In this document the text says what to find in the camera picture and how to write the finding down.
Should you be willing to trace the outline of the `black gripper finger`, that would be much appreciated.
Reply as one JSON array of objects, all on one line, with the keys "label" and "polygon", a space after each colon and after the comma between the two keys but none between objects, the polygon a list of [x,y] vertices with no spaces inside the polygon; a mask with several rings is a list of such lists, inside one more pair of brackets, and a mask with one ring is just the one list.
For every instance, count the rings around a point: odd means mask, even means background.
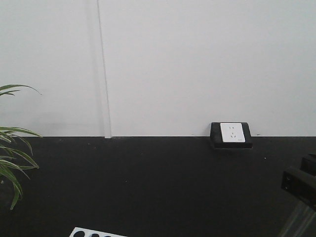
[{"label": "black gripper finger", "polygon": [[316,209],[316,177],[297,168],[290,167],[283,172],[281,188]]},{"label": "black gripper finger", "polygon": [[300,169],[305,173],[316,176],[316,155],[308,154],[304,156],[301,160]]}]

